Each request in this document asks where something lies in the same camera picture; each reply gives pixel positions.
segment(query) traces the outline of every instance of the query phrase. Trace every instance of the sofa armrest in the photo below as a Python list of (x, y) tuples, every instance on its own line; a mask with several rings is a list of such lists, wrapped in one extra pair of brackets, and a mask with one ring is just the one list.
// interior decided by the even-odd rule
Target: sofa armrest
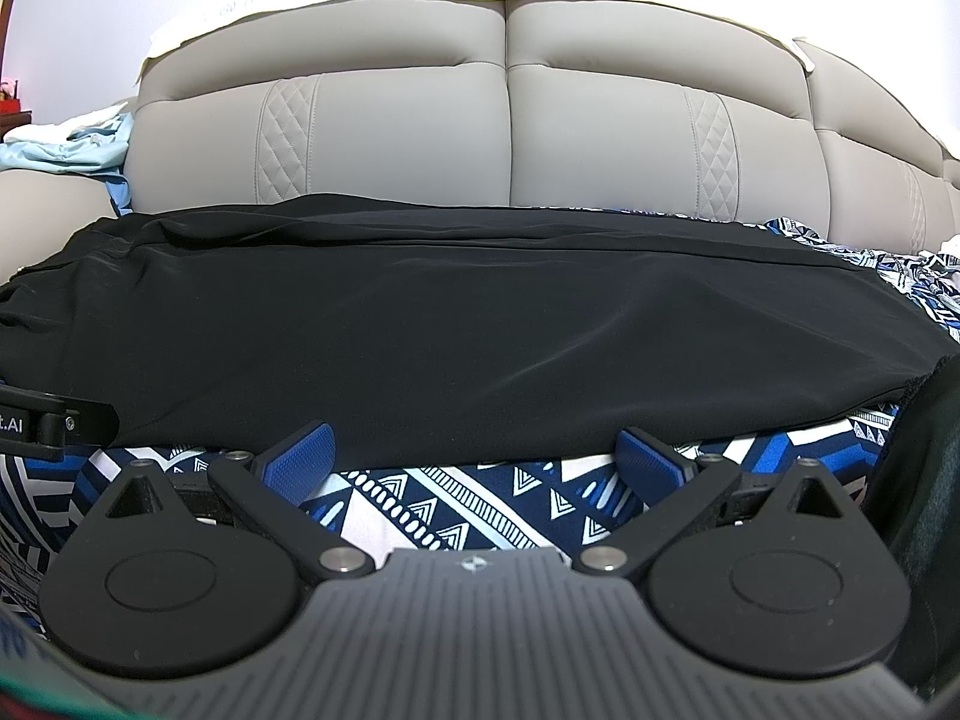
[(101, 217), (116, 213), (95, 178), (0, 170), (0, 284), (56, 254), (77, 230)]

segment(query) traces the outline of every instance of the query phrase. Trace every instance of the black cloth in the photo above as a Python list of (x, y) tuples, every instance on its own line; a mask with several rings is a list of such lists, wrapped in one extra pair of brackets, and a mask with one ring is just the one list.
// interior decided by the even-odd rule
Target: black cloth
[(338, 469), (803, 426), (954, 350), (875, 272), (766, 230), (573, 210), (127, 215), (0, 289), (0, 378), (112, 403), (117, 445), (259, 451), (323, 418)]
[(863, 514), (910, 583), (889, 666), (931, 698), (960, 674), (960, 356), (908, 389)]

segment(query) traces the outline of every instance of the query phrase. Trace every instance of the triangular cutout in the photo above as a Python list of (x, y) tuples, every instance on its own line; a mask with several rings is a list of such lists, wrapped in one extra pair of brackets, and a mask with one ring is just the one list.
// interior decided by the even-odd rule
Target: triangular cutout
[(133, 517), (136, 514), (153, 514), (163, 509), (160, 498), (150, 484), (149, 479), (137, 477), (128, 482), (126, 488), (117, 496), (107, 517)]
[(837, 504), (833, 502), (824, 483), (819, 479), (803, 480), (800, 500), (797, 502), (797, 514), (814, 514), (815, 517), (843, 517)]

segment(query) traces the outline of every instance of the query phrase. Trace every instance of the sofa backrest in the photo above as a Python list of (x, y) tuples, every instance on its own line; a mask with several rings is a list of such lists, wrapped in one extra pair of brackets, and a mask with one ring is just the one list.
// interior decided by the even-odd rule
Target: sofa backrest
[(960, 163), (853, 65), (627, 1), (345, 0), (152, 62), (136, 210), (358, 194), (434, 205), (787, 215), (912, 253), (960, 228)]

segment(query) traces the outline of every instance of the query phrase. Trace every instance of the quilted diamond stitching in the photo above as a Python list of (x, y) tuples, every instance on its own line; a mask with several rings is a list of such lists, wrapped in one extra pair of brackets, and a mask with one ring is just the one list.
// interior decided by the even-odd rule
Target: quilted diamond stitching
[(926, 207), (923, 205), (923, 189), (913, 169), (906, 162), (900, 162), (899, 165), (906, 184), (906, 201), (910, 206), (910, 253), (916, 254), (923, 248), (923, 241), (926, 239)]
[(280, 202), (306, 192), (310, 98), (317, 80), (280, 79), (267, 93), (256, 150), (257, 202)]
[(739, 170), (727, 108), (713, 93), (689, 88), (683, 91), (693, 114), (700, 159), (697, 218), (733, 221), (740, 199)]

